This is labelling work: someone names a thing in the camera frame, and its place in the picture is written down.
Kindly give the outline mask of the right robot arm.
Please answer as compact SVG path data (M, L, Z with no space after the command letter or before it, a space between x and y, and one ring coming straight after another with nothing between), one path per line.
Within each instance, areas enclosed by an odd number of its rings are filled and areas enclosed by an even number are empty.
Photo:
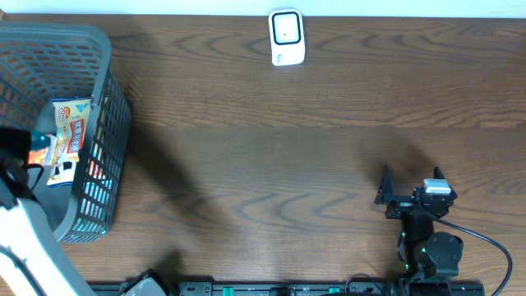
M375 203L386 206L387 219L400 220L399 259L407 275L392 284L393 295L451 295L451 279L459 274L464 243L434 223L449 213L457 194L439 168L410 195L395 192L390 169L384 167Z

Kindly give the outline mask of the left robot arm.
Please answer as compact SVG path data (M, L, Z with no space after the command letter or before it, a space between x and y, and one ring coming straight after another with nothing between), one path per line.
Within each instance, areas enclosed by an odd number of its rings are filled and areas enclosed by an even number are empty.
M17 295L93 295L28 186L31 133L1 129L1 277Z

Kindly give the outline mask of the teal mouthwash bottle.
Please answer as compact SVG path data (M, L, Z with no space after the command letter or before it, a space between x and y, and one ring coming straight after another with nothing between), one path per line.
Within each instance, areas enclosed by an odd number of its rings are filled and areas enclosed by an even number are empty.
M43 134L42 132L32 131L31 135L31 145L30 150L42 150L50 146L51 139L48 135Z

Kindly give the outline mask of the yellow snack bag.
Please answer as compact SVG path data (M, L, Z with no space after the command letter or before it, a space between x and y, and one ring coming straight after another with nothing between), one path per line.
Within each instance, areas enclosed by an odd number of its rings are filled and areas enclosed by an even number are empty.
M47 185L58 187L72 184L80 150L84 143L92 98L55 98L57 144Z

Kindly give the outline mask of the orange tissue box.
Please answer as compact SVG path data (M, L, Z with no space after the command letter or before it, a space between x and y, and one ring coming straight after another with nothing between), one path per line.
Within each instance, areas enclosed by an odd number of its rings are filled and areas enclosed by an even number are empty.
M50 145L41 150L33 150L29 154L29 164L40 164L44 167L52 166L56 162L56 146Z

